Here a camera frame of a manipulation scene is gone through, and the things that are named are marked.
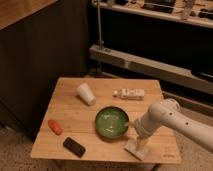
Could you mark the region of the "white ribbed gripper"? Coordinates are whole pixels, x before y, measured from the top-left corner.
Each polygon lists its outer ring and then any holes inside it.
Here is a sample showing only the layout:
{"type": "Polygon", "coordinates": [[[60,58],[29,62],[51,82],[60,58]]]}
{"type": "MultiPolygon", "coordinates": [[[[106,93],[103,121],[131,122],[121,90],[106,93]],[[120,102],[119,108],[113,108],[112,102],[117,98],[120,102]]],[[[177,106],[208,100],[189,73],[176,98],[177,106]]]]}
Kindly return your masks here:
{"type": "Polygon", "coordinates": [[[142,149],[146,143],[146,138],[149,138],[158,129],[158,124],[151,119],[148,113],[138,117],[133,122],[133,127],[140,138],[136,140],[136,149],[142,149]]]}

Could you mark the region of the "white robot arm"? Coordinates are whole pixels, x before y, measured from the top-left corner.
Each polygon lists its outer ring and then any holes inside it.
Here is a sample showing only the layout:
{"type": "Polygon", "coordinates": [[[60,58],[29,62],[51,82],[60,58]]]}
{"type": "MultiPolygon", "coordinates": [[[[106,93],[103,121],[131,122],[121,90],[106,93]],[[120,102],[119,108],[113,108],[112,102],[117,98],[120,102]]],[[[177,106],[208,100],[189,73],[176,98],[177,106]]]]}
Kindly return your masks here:
{"type": "Polygon", "coordinates": [[[213,127],[184,116],[174,99],[152,103],[147,112],[133,122],[133,126],[142,139],[149,138],[158,128],[166,126],[213,153],[213,127]]]}

